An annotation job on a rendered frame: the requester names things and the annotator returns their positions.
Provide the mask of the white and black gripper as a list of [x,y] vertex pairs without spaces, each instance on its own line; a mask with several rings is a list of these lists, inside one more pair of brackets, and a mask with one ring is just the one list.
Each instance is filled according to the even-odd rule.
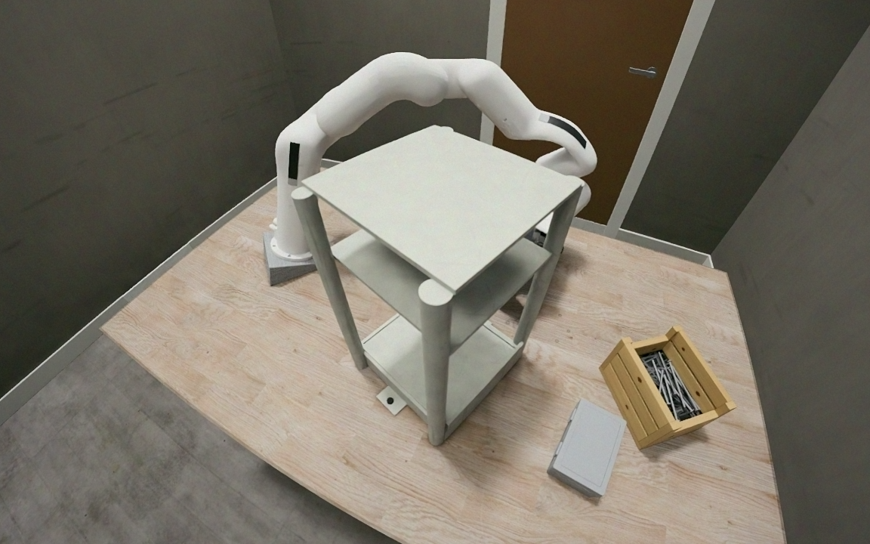
[[547,235],[547,230],[551,221],[552,214],[553,212],[551,213],[551,215],[547,216],[544,221],[541,221],[541,223],[535,227],[534,235],[532,235],[532,243],[543,247],[543,245],[545,244],[545,237]]

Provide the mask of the pale grey shelving unit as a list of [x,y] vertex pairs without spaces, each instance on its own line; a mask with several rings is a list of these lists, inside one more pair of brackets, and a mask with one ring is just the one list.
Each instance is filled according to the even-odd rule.
[[[522,355],[584,181],[431,126],[301,183],[292,199],[356,368],[438,447]],[[317,196],[362,230],[331,247]],[[543,248],[524,238],[552,212]],[[335,259],[398,313],[362,341]],[[532,276],[512,340],[488,320]]]

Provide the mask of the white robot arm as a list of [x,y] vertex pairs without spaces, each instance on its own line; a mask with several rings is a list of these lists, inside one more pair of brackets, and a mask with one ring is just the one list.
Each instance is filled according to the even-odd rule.
[[[317,102],[284,128],[277,139],[279,228],[276,219],[269,226],[275,231],[275,237],[270,241],[273,254],[284,261],[309,261],[312,258],[292,192],[303,187],[301,182],[308,177],[318,175],[321,159],[329,146],[356,131],[372,115],[397,100],[410,100],[430,107],[445,97],[466,95],[505,137],[542,139],[563,146],[537,159],[535,164],[565,176],[583,177],[595,170],[597,157],[594,148],[580,128],[559,115],[535,108],[517,84],[493,62],[483,59],[426,59],[415,53],[389,53],[373,60],[338,88],[329,91],[322,97],[322,102],[319,100],[320,104]],[[279,241],[276,243],[277,232]]]

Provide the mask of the light wooden crate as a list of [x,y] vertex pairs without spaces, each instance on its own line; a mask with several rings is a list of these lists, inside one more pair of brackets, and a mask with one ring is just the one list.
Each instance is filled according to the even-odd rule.
[[602,376],[639,450],[701,429],[737,407],[679,329],[636,343],[629,338]]

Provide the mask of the grey plastic case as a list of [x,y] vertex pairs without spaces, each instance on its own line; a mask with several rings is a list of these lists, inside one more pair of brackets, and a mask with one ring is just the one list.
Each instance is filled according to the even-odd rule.
[[589,400],[578,400],[547,473],[588,498],[604,496],[626,421]]

